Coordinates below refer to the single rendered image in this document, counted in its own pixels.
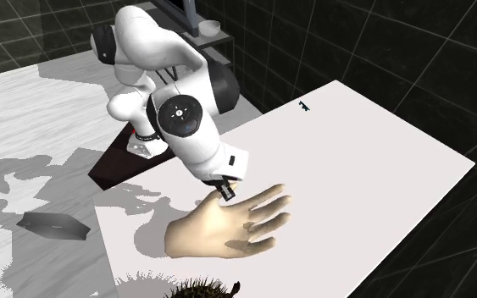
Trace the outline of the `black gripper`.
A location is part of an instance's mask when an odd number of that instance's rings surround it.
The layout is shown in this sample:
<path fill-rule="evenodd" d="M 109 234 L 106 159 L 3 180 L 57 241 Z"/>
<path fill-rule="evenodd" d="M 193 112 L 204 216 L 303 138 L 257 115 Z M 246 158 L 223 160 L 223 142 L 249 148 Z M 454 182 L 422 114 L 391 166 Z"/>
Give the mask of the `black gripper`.
<path fill-rule="evenodd" d="M 213 179 L 203 180 L 205 185 L 219 187 L 219 193 L 225 201 L 229 201 L 236 196 L 236 180 L 235 179 Z"/>

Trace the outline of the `beige hand model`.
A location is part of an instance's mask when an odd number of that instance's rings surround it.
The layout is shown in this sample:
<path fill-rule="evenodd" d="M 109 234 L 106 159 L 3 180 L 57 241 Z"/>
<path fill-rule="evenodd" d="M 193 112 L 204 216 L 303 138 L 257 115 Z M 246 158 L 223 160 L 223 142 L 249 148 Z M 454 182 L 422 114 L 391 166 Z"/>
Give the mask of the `beige hand model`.
<path fill-rule="evenodd" d="M 222 206 L 214 190 L 188 215 L 168 224 L 164 252 L 168 257 L 250 257 L 273 248 L 274 237 L 266 234 L 286 224 L 284 212 L 292 197 L 277 184 L 244 201 Z"/>

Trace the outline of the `dark spiky round object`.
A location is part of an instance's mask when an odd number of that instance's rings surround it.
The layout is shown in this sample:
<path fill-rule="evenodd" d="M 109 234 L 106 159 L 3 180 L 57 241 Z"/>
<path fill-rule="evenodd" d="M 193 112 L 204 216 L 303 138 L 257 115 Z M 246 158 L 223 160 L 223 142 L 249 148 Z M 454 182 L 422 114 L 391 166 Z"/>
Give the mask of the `dark spiky round object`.
<path fill-rule="evenodd" d="M 228 290 L 217 280 L 188 279 L 176 285 L 164 298 L 234 298 L 240 289 L 239 281 Z"/>

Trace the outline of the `dark robot stand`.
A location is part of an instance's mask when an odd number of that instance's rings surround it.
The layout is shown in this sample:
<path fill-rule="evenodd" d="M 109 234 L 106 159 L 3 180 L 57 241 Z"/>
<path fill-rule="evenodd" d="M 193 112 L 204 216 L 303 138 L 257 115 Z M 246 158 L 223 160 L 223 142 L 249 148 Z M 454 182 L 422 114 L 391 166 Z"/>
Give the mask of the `dark robot stand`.
<path fill-rule="evenodd" d="M 128 152 L 126 147 L 133 136 L 132 130 L 133 126 L 127 124 L 88 173 L 102 190 L 108 190 L 175 157 L 170 149 L 150 159 Z"/>

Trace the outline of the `grey shelf with white bowl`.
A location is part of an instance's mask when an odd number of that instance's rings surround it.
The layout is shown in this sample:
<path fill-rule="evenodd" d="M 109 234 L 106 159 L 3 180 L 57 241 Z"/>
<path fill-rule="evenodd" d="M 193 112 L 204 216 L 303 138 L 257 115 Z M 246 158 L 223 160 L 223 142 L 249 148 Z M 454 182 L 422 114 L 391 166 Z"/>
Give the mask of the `grey shelf with white bowl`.
<path fill-rule="evenodd" d="M 178 33 L 190 42 L 196 49 L 202 53 L 208 54 L 211 58 L 223 63 L 225 66 L 231 67 L 232 71 L 236 71 L 235 66 L 235 38 L 221 30 L 215 36 L 204 36 L 197 31 L 197 25 L 204 21 L 196 12 L 194 0 L 183 0 L 185 11 L 180 11 L 169 0 L 148 0 L 153 7 L 149 9 L 150 15 L 157 23 L 167 29 Z M 226 42 L 231 43 L 231 58 L 227 58 L 223 53 L 215 47 Z"/>

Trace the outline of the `dark grey flat box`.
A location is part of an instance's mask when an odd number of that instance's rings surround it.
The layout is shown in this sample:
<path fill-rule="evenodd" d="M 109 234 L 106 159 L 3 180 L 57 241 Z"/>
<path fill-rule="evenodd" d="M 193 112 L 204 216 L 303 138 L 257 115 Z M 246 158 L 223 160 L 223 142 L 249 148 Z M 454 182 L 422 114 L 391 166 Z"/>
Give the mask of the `dark grey flat box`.
<path fill-rule="evenodd" d="M 16 225 L 52 240 L 86 240 L 91 230 L 69 214 L 52 212 L 25 212 Z"/>

